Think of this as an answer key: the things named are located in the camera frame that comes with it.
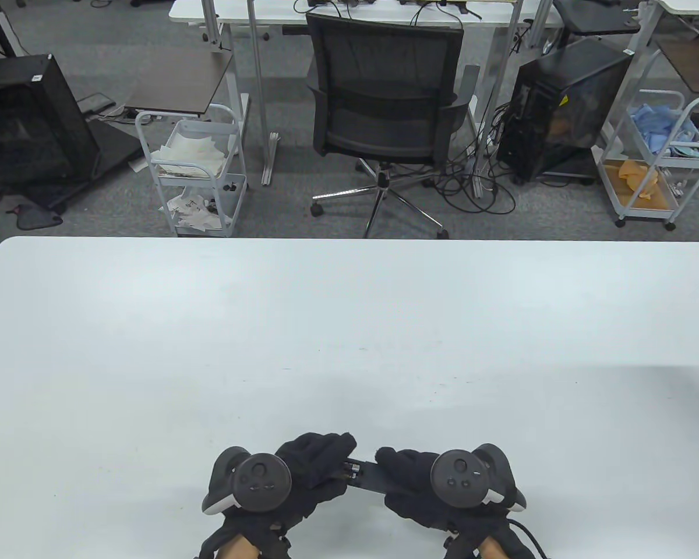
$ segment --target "orange cloth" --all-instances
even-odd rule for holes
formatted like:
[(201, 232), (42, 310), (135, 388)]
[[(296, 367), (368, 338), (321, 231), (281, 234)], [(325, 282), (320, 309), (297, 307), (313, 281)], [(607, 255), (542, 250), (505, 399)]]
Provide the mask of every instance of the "orange cloth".
[[(645, 165), (640, 165), (634, 160), (626, 160), (624, 163), (622, 163), (622, 166), (619, 167), (619, 178), (625, 179), (629, 188), (636, 191), (637, 187), (640, 185), (640, 183), (642, 183), (643, 179), (645, 179), (647, 169), (648, 168), (645, 167)], [(647, 184), (645, 184), (645, 188), (643, 188), (642, 192), (640, 192), (640, 198), (650, 200), (652, 195), (657, 193), (658, 171), (653, 170), (652, 175), (650, 175), (650, 179), (647, 181)]]

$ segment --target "white rolling cart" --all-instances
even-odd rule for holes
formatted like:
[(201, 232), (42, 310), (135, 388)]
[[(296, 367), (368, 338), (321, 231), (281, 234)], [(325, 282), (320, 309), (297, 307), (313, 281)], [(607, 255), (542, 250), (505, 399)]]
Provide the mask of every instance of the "white rolling cart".
[[(688, 187), (683, 196), (677, 200), (667, 182), (667, 178), (671, 176), (671, 169), (688, 170), (688, 173), (686, 173), (687, 176), (689, 176), (692, 171), (699, 171), (699, 157), (680, 157), (671, 155), (669, 151), (674, 147), (691, 147), (699, 150), (698, 131), (695, 132), (692, 141), (679, 141), (676, 139), (678, 133), (682, 131), (683, 123), (687, 122), (694, 107), (699, 105), (699, 97), (687, 103), (685, 96), (680, 91), (641, 89), (642, 83), (650, 72), (653, 63), (658, 59), (660, 53), (660, 50), (655, 51), (650, 61), (648, 61), (648, 64), (645, 66), (637, 89), (629, 101), (629, 107), (622, 112), (622, 117), (608, 140), (606, 149), (603, 150), (603, 152), (601, 152), (600, 149), (594, 149), (594, 157), (599, 174), (603, 180), (603, 185), (606, 188), (613, 209), (616, 211), (617, 219), (615, 224), (617, 227), (626, 225), (624, 219), (627, 217), (655, 218), (664, 220), (666, 229), (668, 229), (668, 231), (673, 231), (676, 227), (676, 218), (699, 188), (698, 176), (692, 186)], [(666, 139), (663, 147), (657, 154), (653, 154), (653, 152), (650, 151), (647, 142), (642, 138), (642, 133), (640, 133), (639, 128), (631, 117), (632, 111), (639, 106), (637, 98), (640, 95), (652, 95), (656, 99), (663, 99), (663, 101), (670, 100), (668, 103), (664, 104), (675, 102), (675, 107), (672, 109), (674, 115), (677, 115), (675, 125), (669, 133), (668, 139)], [(611, 147), (622, 130), (627, 132), (627, 135), (632, 139), (632, 143), (636, 149), (639, 150), (640, 156), (642, 157), (642, 161), (640, 162), (644, 162), (648, 165), (645, 178), (633, 192), (629, 186), (627, 186), (626, 181), (620, 179), (618, 176), (618, 169), (619, 166), (622, 165), (623, 160), (609, 159)], [(654, 170), (663, 171), (658, 173), (659, 197), (654, 197), (652, 200), (640, 198), (640, 194), (642, 194), (642, 191), (647, 186), (648, 180)]]
[[(137, 135), (139, 135), (142, 150), (147, 160), (147, 166), (150, 168), (150, 174), (153, 177), (158, 196), (160, 196), (161, 204), (163, 205), (163, 213), (168, 221), (168, 226), (171, 227), (171, 232), (175, 235), (205, 235), (214, 237), (230, 237), (233, 234), (235, 222), (238, 220), (238, 213), (241, 210), (243, 196), (248, 188), (246, 180), (246, 163), (243, 156), (243, 145), (241, 144), (241, 133), (238, 129), (238, 120), (232, 110), (225, 105), (210, 104), (212, 111), (221, 112), (226, 117), (232, 119), (232, 122), (204, 122), (198, 120), (196, 115), (185, 114), (184, 112), (170, 111), (155, 111), (144, 110), (137, 114), (135, 127)], [(166, 146), (170, 147), (171, 142), (178, 136), (183, 136), (189, 139), (204, 139), (211, 137), (216, 142), (216, 146), (222, 152), (226, 153), (225, 164), (222, 167), (219, 175), (215, 176), (207, 168), (189, 161), (174, 161), (161, 160), (153, 158), (150, 155), (150, 149), (145, 140), (142, 120), (148, 116), (160, 115), (163, 117), (181, 117), (181, 120), (174, 126), (171, 135), (166, 142)], [(232, 173), (231, 167), (233, 163), (233, 155), (238, 153), (238, 173)], [(161, 165), (177, 165), (181, 167), (197, 168), (206, 174), (206, 178), (195, 178), (194, 176), (179, 176), (171, 175), (164, 170)], [(217, 215), (220, 218), (220, 229), (206, 229), (204, 232), (193, 227), (179, 225), (178, 217), (168, 209), (168, 197), (166, 192), (172, 188), (182, 189), (182, 197), (187, 197), (192, 194), (200, 194), (206, 199), (214, 199), (217, 207)]]

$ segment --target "black handle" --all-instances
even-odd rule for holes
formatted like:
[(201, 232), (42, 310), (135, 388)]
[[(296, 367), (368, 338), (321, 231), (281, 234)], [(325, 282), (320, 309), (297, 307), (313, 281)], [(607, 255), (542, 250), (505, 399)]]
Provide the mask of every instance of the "black handle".
[(394, 482), (384, 469), (375, 462), (363, 462), (360, 460), (347, 460), (342, 464), (342, 470), (332, 477), (346, 479), (347, 485), (365, 489), (374, 493), (402, 493), (412, 495), (406, 487)]

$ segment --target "chair armrest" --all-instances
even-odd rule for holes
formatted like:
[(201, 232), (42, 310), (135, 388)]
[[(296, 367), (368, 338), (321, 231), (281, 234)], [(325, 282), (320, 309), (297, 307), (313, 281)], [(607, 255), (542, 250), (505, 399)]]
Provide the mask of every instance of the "chair armrest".
[(458, 97), (450, 104), (451, 108), (468, 106), (474, 96), (478, 78), (479, 66), (473, 64), (464, 66), (464, 75), (461, 78), (461, 87), (458, 88)]
[(308, 89), (312, 91), (318, 91), (318, 70), (316, 68), (316, 58), (310, 59), (310, 67), (308, 69), (308, 75), (305, 76), (305, 84)]

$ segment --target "chair base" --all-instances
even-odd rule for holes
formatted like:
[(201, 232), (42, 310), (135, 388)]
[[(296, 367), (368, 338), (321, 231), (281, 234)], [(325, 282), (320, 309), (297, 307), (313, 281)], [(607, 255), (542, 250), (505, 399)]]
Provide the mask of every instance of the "chair base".
[(413, 178), (412, 181), (409, 181), (409, 178), (398, 178), (394, 181), (391, 181), (389, 179), (388, 170), (381, 170), (376, 173), (376, 171), (374, 171), (373, 168), (370, 167), (368, 162), (366, 162), (363, 159), (358, 160), (357, 164), (355, 164), (355, 169), (357, 169), (358, 171), (368, 173), (368, 175), (370, 175), (373, 179), (376, 179), (376, 184), (374, 184), (373, 186), (364, 186), (360, 189), (342, 190), (339, 192), (332, 192), (330, 194), (319, 194), (317, 196), (314, 196), (312, 198), (313, 203), (312, 205), (310, 205), (310, 214), (312, 216), (317, 218), (318, 216), (323, 215), (323, 207), (321, 206), (320, 202), (323, 202), (324, 200), (337, 200), (338, 198), (375, 194), (376, 201), (373, 204), (373, 211), (370, 214), (370, 219), (368, 219), (368, 223), (365, 225), (365, 234), (363, 234), (363, 239), (367, 239), (368, 235), (370, 235), (370, 230), (373, 227), (373, 222), (376, 221), (376, 216), (378, 215), (378, 210), (381, 207), (381, 203), (390, 195), (391, 197), (396, 198), (406, 207), (410, 208), (410, 210), (413, 210), (414, 212), (423, 216), (427, 221), (431, 221), (433, 224), (435, 224), (437, 226), (438, 239), (450, 239), (448, 231), (445, 229), (445, 227), (443, 227), (443, 224), (441, 224), (440, 221), (418, 208), (412, 202), (410, 202), (405, 197), (398, 194), (398, 192), (391, 188), (392, 184), (398, 185), (401, 183), (421, 181), (422, 179), (426, 178), (425, 175), (417, 176), (417, 178)]

